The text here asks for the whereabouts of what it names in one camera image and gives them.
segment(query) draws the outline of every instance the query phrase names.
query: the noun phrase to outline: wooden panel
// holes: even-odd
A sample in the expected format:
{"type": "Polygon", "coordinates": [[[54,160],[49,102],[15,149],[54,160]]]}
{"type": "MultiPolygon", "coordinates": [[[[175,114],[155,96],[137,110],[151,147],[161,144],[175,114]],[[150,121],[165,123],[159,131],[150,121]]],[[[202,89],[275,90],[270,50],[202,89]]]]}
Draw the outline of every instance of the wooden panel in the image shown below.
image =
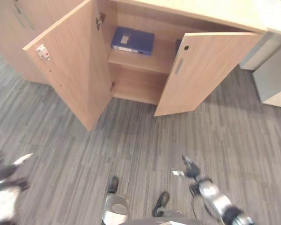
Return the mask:
{"type": "Polygon", "coordinates": [[[252,0],[112,0],[260,32],[266,31],[252,0]]]}
{"type": "Polygon", "coordinates": [[[195,110],[259,39],[252,33],[185,34],[155,116],[195,110]]]}
{"type": "Polygon", "coordinates": [[[117,11],[111,7],[110,0],[98,0],[98,10],[106,15],[101,25],[107,56],[111,52],[111,43],[118,26],[117,11]]]}
{"type": "Polygon", "coordinates": [[[44,76],[91,130],[112,93],[101,31],[97,31],[96,2],[86,0],[24,47],[44,76]],[[36,48],[45,44],[51,60],[41,59],[36,48]]]}
{"type": "Polygon", "coordinates": [[[83,0],[17,0],[24,19],[30,24],[35,37],[46,30],[83,0]]]}
{"type": "Polygon", "coordinates": [[[119,65],[169,74],[175,55],[175,43],[155,39],[151,56],[112,49],[108,61],[119,65]]]}
{"type": "MultiPolygon", "coordinates": [[[[50,27],[53,23],[70,12],[83,0],[18,0],[17,5],[27,20],[30,22],[35,36],[50,27]]],[[[109,54],[111,41],[117,26],[117,15],[110,7],[110,0],[99,0],[98,12],[106,14],[102,25],[103,37],[109,54]]]]}
{"type": "Polygon", "coordinates": [[[243,30],[147,7],[113,2],[118,25],[155,34],[155,38],[176,42],[185,33],[243,32],[243,30]]]}
{"type": "Polygon", "coordinates": [[[16,11],[13,1],[0,0],[0,53],[22,78],[47,84],[22,50],[33,37],[33,31],[16,11]]]}
{"type": "Polygon", "coordinates": [[[167,80],[164,74],[120,68],[115,79],[113,96],[157,105],[167,80]]]}

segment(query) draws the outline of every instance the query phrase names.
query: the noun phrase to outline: wooden shelf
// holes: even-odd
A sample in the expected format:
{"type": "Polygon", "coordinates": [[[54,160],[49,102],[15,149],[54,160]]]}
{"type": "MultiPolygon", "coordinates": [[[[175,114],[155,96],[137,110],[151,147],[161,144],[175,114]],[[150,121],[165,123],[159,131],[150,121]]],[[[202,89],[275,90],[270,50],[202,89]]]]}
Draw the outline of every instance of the wooden shelf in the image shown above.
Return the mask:
{"type": "Polygon", "coordinates": [[[155,39],[151,56],[112,49],[108,61],[132,68],[169,74],[176,56],[176,44],[155,39]]]}
{"type": "Polygon", "coordinates": [[[157,105],[168,76],[120,68],[115,77],[113,96],[157,105]]]}

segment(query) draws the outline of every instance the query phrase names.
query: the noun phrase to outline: wooden cabinet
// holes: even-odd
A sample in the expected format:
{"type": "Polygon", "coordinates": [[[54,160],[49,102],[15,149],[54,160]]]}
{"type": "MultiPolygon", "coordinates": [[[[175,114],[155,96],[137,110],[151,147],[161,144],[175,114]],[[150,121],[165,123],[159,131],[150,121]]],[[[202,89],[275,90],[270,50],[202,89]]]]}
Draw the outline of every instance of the wooden cabinet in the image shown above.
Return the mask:
{"type": "Polygon", "coordinates": [[[0,0],[0,52],[22,78],[48,82],[22,48],[82,0],[0,0]]]}
{"type": "Polygon", "coordinates": [[[155,116],[194,110],[263,32],[252,32],[256,24],[244,30],[248,24],[133,4],[140,1],[85,0],[23,48],[88,130],[111,97],[155,104],[155,116]],[[100,13],[106,19],[97,29],[100,13]],[[112,50],[116,26],[153,32],[152,56],[112,50]],[[38,56],[41,44],[50,60],[38,56]]]}
{"type": "Polygon", "coordinates": [[[29,81],[47,83],[22,48],[34,37],[27,21],[19,14],[12,0],[0,0],[0,53],[29,81]]]}

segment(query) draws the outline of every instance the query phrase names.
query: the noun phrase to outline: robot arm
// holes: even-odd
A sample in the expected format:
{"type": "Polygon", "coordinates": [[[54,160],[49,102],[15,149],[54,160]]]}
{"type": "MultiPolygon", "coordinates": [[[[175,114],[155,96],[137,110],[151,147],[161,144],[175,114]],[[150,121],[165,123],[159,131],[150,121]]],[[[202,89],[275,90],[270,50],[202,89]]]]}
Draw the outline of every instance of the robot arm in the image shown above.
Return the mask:
{"type": "Polygon", "coordinates": [[[202,197],[207,208],[212,209],[216,218],[225,225],[253,225],[250,217],[246,216],[242,210],[234,206],[229,198],[222,194],[218,187],[209,178],[200,176],[200,169],[188,158],[182,157],[186,166],[186,171],[173,171],[174,175],[185,176],[195,180],[195,184],[190,185],[190,192],[193,195],[202,197]]]}

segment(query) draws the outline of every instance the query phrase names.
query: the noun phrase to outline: striped carpet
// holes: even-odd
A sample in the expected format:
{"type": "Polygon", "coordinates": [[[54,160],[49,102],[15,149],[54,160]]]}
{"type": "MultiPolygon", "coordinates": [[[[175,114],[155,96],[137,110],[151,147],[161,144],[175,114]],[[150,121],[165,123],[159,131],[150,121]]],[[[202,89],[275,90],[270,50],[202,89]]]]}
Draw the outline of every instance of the striped carpet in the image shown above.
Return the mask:
{"type": "MultiPolygon", "coordinates": [[[[235,68],[194,112],[154,110],[114,98],[87,132],[51,87],[24,81],[0,55],[0,151],[9,163],[35,153],[15,174],[31,184],[21,224],[99,224],[112,175],[132,218],[150,217],[164,190],[168,209],[193,218],[191,182],[170,174],[182,154],[259,224],[281,224],[281,108],[260,104],[250,73],[235,68]]],[[[200,200],[195,211],[215,224],[200,200]]]]}

